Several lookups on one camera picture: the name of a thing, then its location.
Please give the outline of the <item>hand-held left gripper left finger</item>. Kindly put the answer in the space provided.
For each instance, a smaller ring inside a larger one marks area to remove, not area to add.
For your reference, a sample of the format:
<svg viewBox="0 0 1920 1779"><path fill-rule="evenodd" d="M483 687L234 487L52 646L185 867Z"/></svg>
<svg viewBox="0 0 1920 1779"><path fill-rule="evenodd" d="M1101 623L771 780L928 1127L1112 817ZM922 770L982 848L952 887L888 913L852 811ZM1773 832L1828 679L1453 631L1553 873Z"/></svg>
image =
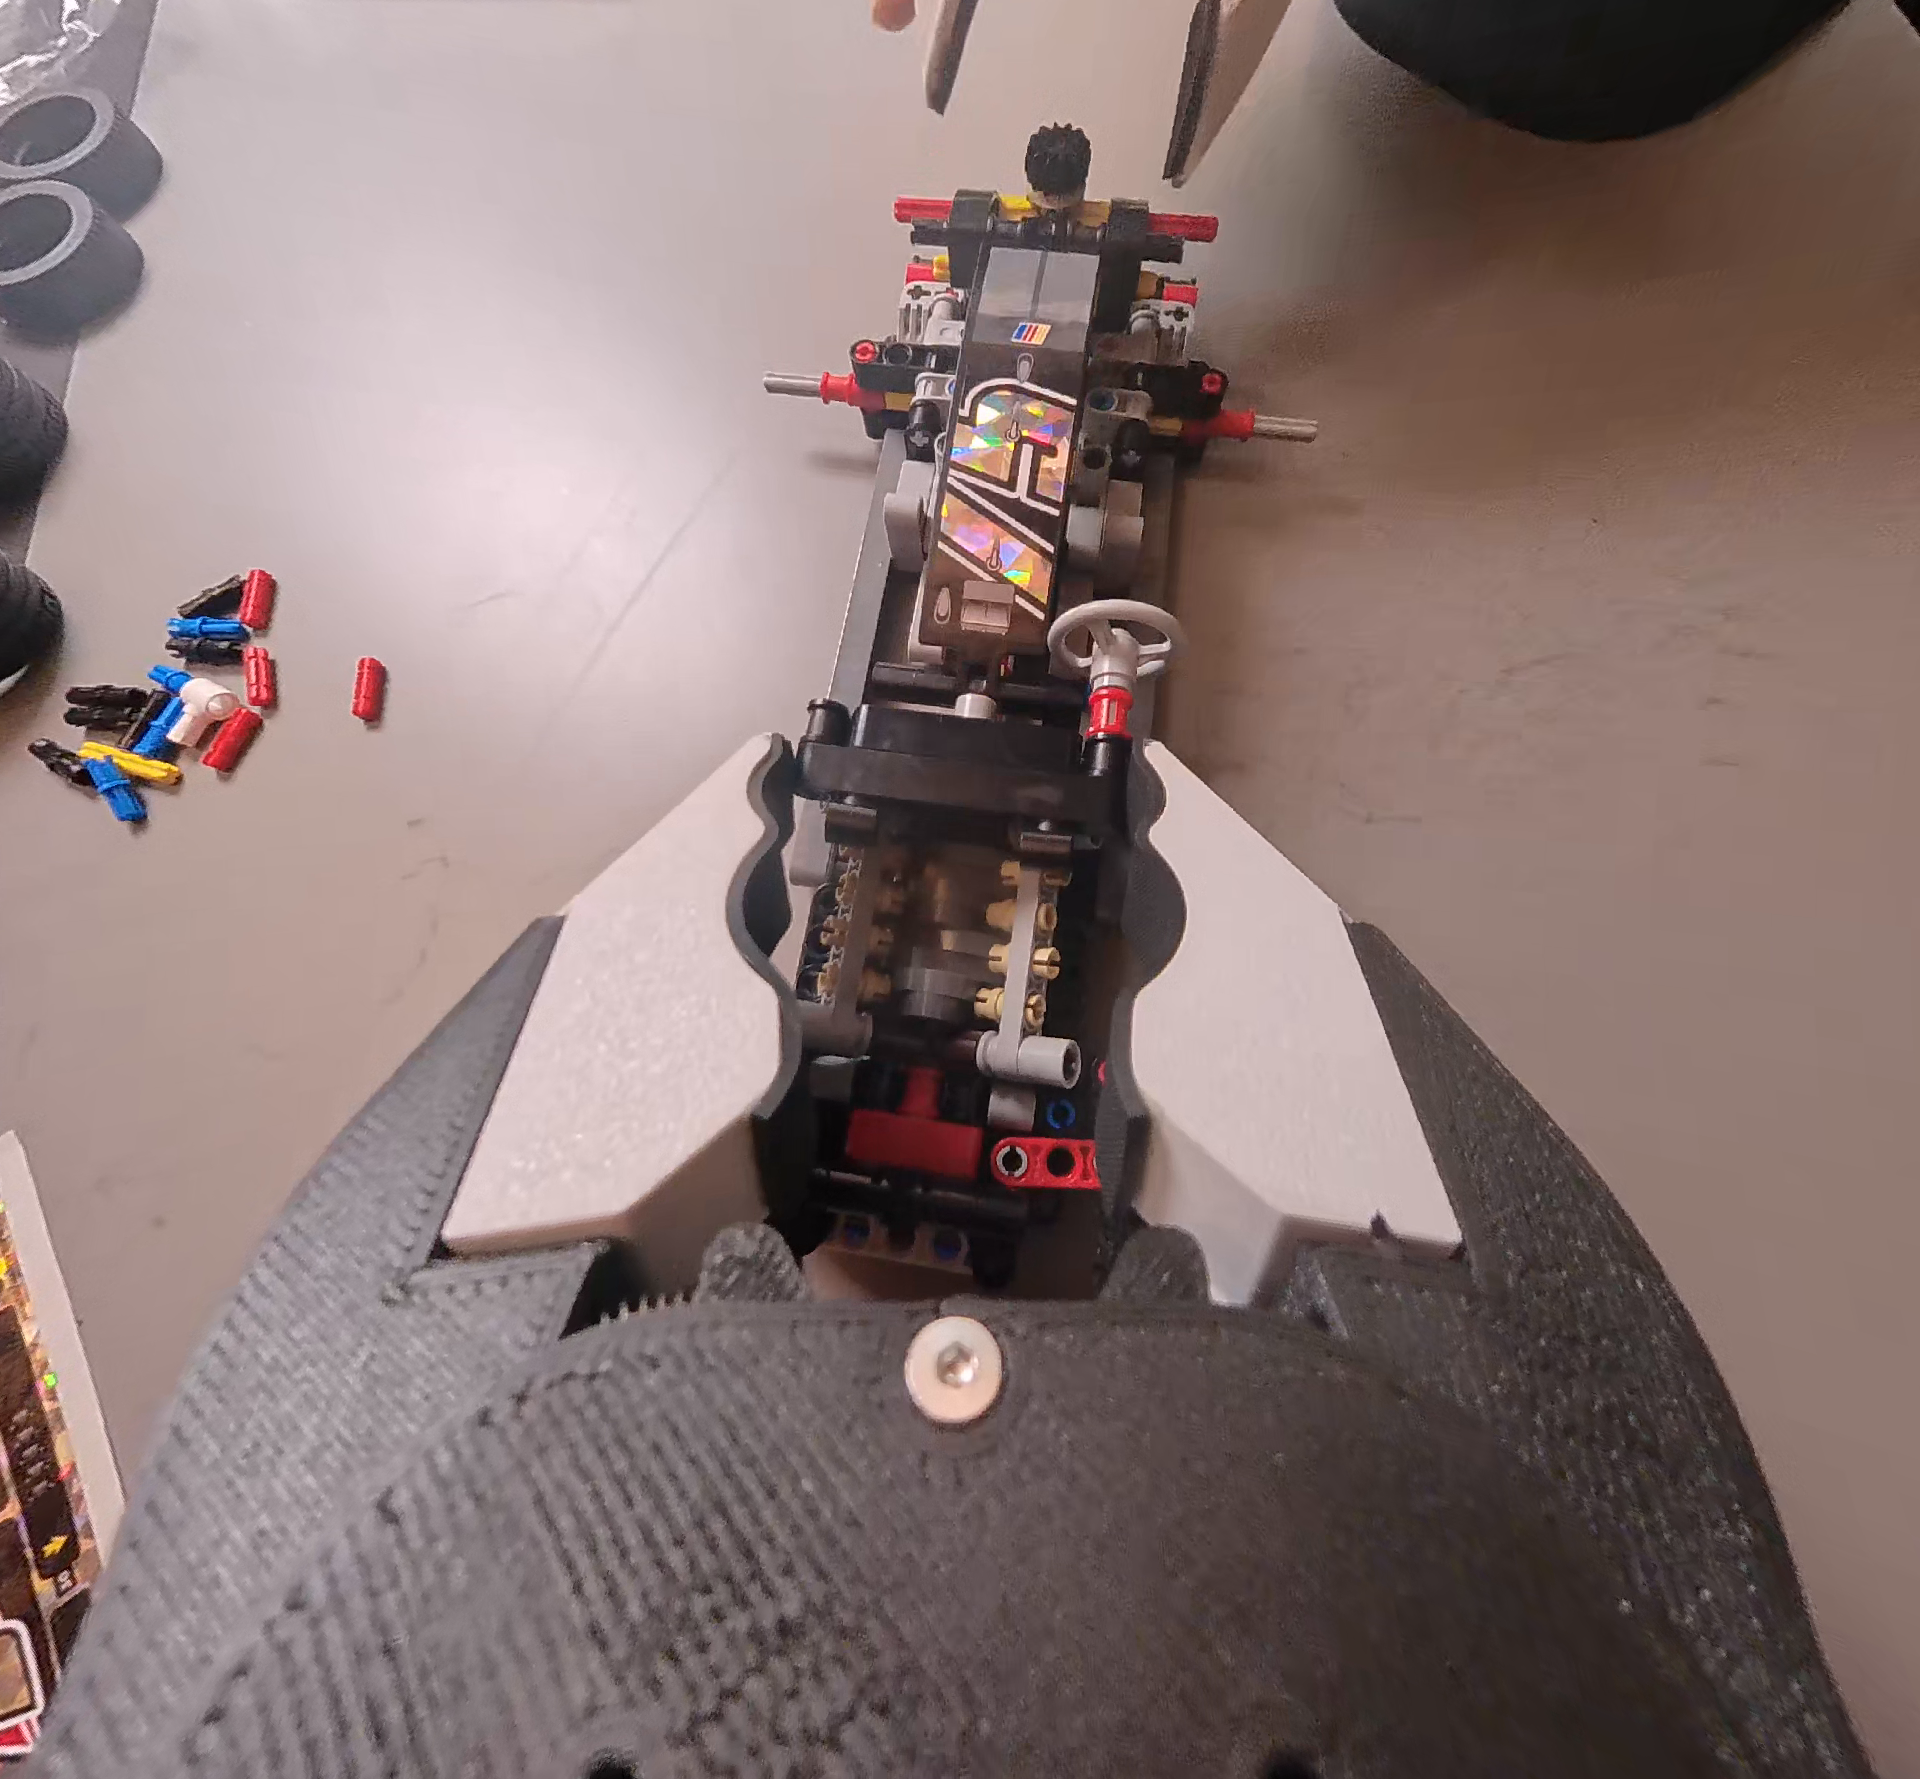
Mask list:
<svg viewBox="0 0 1920 1779"><path fill-rule="evenodd" d="M797 1070L773 966L790 783L789 742L752 737L568 904L451 1197L451 1254L697 1263L764 1215L755 1120Z"/></svg>

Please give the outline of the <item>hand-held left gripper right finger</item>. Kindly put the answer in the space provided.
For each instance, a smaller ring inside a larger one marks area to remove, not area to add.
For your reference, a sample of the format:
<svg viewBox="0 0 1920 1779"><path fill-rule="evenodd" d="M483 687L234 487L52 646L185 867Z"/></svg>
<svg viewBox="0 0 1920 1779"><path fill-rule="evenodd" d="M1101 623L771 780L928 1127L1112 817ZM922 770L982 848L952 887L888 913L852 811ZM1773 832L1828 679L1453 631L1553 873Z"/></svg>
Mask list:
<svg viewBox="0 0 1920 1779"><path fill-rule="evenodd" d="M1348 918L1164 745L1126 788L1117 924L1118 1201L1189 1236L1217 1303L1281 1297L1300 1253L1445 1258L1461 1222Z"/></svg>

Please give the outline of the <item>lego car chassis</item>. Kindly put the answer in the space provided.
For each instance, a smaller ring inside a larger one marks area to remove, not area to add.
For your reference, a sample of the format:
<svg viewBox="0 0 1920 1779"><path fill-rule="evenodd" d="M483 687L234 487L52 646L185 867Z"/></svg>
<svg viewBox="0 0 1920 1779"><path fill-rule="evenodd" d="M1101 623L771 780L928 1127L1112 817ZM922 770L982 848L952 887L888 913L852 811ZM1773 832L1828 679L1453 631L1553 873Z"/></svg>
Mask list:
<svg viewBox="0 0 1920 1779"><path fill-rule="evenodd" d="M1130 1067L1140 780L1179 473L1315 438L1195 358L1205 216L1089 188L1091 141L1027 141L1014 192L895 203L897 327L845 374L769 375L879 447L834 680L796 742L786 877L810 1109L762 1148L797 1248L987 1291L1021 1260L1096 1287L1148 1115Z"/></svg>

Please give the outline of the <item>pile of small lego pins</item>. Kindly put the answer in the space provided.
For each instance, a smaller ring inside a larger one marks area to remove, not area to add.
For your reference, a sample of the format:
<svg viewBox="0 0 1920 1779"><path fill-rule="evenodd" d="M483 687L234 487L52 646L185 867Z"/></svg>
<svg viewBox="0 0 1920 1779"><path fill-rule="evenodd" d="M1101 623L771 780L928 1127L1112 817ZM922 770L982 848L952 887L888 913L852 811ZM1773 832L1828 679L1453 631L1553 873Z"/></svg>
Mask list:
<svg viewBox="0 0 1920 1779"><path fill-rule="evenodd" d="M62 687L57 731L27 739L23 754L131 834L197 776L230 783L291 703L276 641L283 593L266 567L190 593L166 614L153 664Z"/></svg>

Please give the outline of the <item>colourful sticker sheet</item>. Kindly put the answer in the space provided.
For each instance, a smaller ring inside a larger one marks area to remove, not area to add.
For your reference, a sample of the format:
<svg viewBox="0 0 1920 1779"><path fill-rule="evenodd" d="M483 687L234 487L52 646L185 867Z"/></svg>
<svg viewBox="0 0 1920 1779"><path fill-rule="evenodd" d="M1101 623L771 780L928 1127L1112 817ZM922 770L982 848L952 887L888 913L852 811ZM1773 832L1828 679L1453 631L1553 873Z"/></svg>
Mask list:
<svg viewBox="0 0 1920 1779"><path fill-rule="evenodd" d="M1 1135L1 1760L77 1647L125 1495L80 1321L18 1135Z"/></svg>

